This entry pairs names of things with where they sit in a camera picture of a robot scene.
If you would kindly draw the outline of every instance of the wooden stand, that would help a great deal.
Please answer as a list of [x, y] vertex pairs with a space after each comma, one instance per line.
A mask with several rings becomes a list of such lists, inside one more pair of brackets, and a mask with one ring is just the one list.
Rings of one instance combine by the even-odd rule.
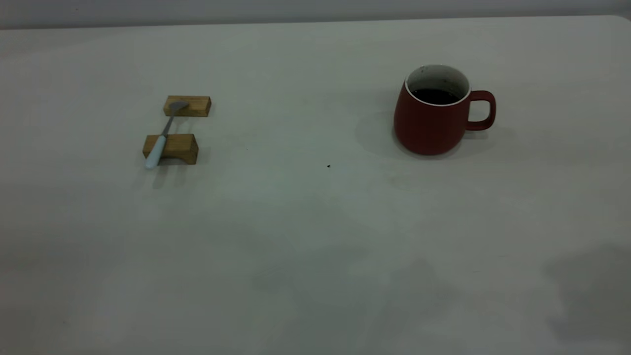
[[[145, 158], [149, 156], [159, 136], [160, 135], [147, 136], [143, 147], [143, 155]], [[198, 152], [199, 147], [194, 135], [168, 135], [160, 158], [182, 159], [186, 164], [194, 165], [197, 163]]]
[[177, 110], [175, 113], [176, 117], [208, 117], [210, 105], [212, 104], [212, 101], [210, 101], [210, 97], [208, 96], [171, 95], [167, 97], [167, 101], [164, 103], [164, 107], [162, 107], [164, 115], [171, 116], [171, 109], [169, 109], [168, 106], [175, 101], [186, 101], [189, 103], [188, 106]]

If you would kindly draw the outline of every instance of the mug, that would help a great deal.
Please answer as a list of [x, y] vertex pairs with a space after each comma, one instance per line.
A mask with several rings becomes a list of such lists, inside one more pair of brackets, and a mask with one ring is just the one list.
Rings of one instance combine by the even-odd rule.
[[[434, 89], [455, 96], [455, 102], [433, 104], [416, 98], [416, 90]], [[471, 101], [488, 101], [490, 113], [484, 121], [470, 122]], [[414, 153], [446, 153], [463, 138], [464, 132], [481, 131], [495, 121], [495, 97], [488, 91], [471, 91], [469, 80], [450, 66], [426, 65], [414, 70], [403, 83], [394, 111], [394, 132], [404, 147]]]

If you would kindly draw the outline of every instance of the table surface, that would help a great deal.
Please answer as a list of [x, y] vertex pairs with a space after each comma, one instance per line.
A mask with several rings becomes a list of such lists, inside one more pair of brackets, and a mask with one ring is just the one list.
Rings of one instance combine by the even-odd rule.
[[[631, 23], [0, 32], [0, 354], [631, 351]], [[421, 64], [493, 92], [434, 158]], [[197, 165], [143, 167], [168, 95]], [[488, 104], [472, 106], [482, 119]]]

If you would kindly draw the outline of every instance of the spoon handle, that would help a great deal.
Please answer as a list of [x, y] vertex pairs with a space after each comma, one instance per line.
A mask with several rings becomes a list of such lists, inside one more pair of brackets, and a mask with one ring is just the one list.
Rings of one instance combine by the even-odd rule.
[[144, 162], [144, 167], [147, 169], [153, 169], [158, 165], [160, 161], [160, 156], [162, 155], [162, 150], [164, 149], [164, 144], [167, 142], [167, 137], [159, 136], [158, 140], [151, 149], [151, 153], [147, 157], [147, 160]]

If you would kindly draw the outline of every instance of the coffee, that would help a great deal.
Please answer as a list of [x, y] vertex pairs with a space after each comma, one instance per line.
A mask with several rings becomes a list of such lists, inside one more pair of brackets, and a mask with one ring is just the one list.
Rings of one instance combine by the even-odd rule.
[[412, 91], [417, 99], [434, 105], [449, 105], [460, 100], [453, 93], [439, 89], [420, 89]]

